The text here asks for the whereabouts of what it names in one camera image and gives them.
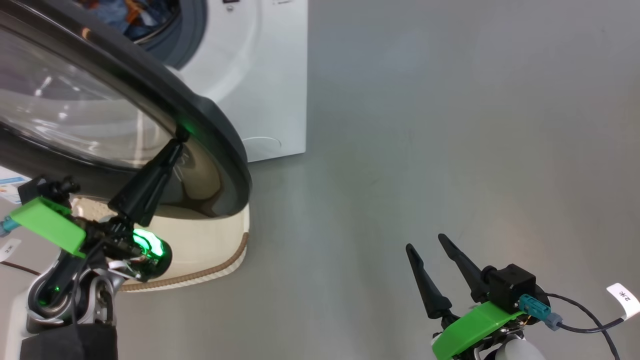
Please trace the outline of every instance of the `clothes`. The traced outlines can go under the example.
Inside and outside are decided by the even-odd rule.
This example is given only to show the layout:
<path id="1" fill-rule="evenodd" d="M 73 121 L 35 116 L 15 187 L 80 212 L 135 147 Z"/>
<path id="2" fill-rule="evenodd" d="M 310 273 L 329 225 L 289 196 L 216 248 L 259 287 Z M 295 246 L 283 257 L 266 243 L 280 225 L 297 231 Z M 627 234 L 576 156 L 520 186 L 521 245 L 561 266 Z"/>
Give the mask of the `clothes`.
<path id="1" fill-rule="evenodd" d="M 74 1 L 132 41 L 157 30 L 177 11 L 171 0 Z"/>

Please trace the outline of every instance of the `concrete floor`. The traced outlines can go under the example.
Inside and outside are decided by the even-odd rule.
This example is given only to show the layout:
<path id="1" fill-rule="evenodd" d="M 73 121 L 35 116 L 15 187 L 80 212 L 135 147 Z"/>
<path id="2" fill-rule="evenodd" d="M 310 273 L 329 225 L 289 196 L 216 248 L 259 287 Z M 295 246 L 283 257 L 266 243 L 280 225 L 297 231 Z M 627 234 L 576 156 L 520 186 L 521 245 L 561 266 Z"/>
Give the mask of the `concrete floor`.
<path id="1" fill-rule="evenodd" d="M 434 359 L 404 246 L 463 314 L 436 236 L 481 268 L 622 314 L 640 294 L 640 5 L 578 0 L 310 4 L 308 152 L 251 164 L 248 255 L 230 276 L 123 294 L 122 359 Z M 553 302 L 565 322 L 591 327 Z M 611 331 L 623 359 L 640 320 Z M 528 338 L 608 359 L 601 335 Z"/>

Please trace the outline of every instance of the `door glass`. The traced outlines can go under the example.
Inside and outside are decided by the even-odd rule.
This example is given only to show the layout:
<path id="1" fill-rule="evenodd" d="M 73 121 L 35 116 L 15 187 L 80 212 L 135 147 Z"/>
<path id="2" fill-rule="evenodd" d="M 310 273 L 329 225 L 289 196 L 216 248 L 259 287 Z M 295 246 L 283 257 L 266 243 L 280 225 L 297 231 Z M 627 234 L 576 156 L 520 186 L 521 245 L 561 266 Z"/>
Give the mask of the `door glass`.
<path id="1" fill-rule="evenodd" d="M 66 60 L 0 30 L 0 123 L 67 154 L 142 167 L 170 134 Z"/>

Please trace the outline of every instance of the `white label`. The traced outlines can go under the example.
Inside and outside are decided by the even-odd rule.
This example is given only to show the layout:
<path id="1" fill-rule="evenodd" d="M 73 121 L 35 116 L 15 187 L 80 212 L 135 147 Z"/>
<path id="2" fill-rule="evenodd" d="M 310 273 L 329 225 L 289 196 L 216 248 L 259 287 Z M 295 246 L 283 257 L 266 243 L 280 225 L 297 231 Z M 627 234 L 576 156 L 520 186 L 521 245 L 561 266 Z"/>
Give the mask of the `white label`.
<path id="1" fill-rule="evenodd" d="M 20 204 L 18 186 L 31 180 L 15 171 L 0 167 L 0 197 L 5 198 L 12 204 Z"/>
<path id="2" fill-rule="evenodd" d="M 20 239 L 9 239 L 4 243 L 0 249 L 0 261 L 6 261 L 15 252 L 15 249 L 18 248 L 21 242 L 22 240 Z"/>
<path id="3" fill-rule="evenodd" d="M 607 291 L 613 295 L 613 297 L 618 299 L 618 302 L 620 302 L 622 307 L 625 308 L 626 315 L 622 316 L 622 319 L 626 320 L 631 316 L 640 313 L 640 302 L 634 294 L 632 294 L 631 291 L 628 291 L 627 288 L 622 286 L 622 284 L 613 284 L 607 288 Z"/>

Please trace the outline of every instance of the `black cable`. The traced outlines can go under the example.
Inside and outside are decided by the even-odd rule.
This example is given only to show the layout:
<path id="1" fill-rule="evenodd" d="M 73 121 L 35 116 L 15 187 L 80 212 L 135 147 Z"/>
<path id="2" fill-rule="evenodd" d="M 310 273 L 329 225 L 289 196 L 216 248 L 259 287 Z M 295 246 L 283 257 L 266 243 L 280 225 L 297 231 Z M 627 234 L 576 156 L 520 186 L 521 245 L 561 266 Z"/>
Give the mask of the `black cable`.
<path id="1" fill-rule="evenodd" d="M 78 324 L 78 319 L 76 314 L 76 293 L 78 291 L 78 286 L 80 284 L 80 276 L 82 276 L 84 267 L 86 266 L 87 261 L 89 261 L 89 258 L 92 257 L 98 249 L 102 248 L 103 243 L 104 243 L 104 239 L 101 239 L 100 241 L 98 241 L 98 243 L 95 244 L 95 246 L 91 250 L 89 250 L 89 252 L 84 257 L 82 262 L 80 262 L 80 265 L 78 265 L 78 268 L 76 270 L 74 287 L 71 289 L 71 323 L 74 326 Z"/>
<path id="2" fill-rule="evenodd" d="M 37 272 L 36 270 L 32 270 L 30 268 L 26 268 L 26 267 L 24 267 L 22 265 L 10 263 L 8 261 L 0 261 L 0 264 L 2 264 L 4 266 L 9 266 L 10 268 L 14 268 L 14 269 L 22 270 L 24 272 L 28 272 L 29 274 L 33 274 L 35 276 L 40 276 L 40 273 Z"/>
<path id="3" fill-rule="evenodd" d="M 601 327 L 596 327 L 594 329 L 578 329 L 577 327 L 570 327 L 567 326 L 561 322 L 558 323 L 558 327 L 560 329 L 564 329 L 567 331 L 571 331 L 571 332 L 577 332 L 579 334 L 595 334 L 597 332 L 603 332 L 603 331 L 607 331 L 609 329 L 611 329 L 612 327 L 621 324 L 623 321 L 625 321 L 625 319 L 623 318 L 617 318 L 615 320 L 613 320 L 612 322 L 608 323 L 607 325 L 603 325 Z"/>
<path id="4" fill-rule="evenodd" d="M 593 322 L 596 324 L 597 327 L 602 327 L 602 323 L 600 322 L 600 320 L 598 320 L 598 318 L 586 307 L 584 307 L 582 304 L 580 304 L 579 302 L 569 299 L 568 297 L 564 297 L 562 295 L 558 295 L 558 294 L 549 294 L 549 293 L 545 293 L 545 296 L 548 297 L 554 297 L 556 299 L 560 299 L 563 301 L 568 302 L 569 304 L 578 307 L 580 310 L 582 310 L 585 314 L 587 314 L 588 317 L 590 317 Z M 618 354 L 618 349 L 616 348 L 616 345 L 613 343 L 613 339 L 611 339 L 611 336 L 609 335 L 609 333 L 606 330 L 602 331 L 602 335 L 604 335 L 604 338 L 607 340 L 607 344 L 609 344 L 609 349 L 611 349 L 611 353 L 613 354 L 613 358 L 615 360 L 620 360 L 620 355 Z"/>

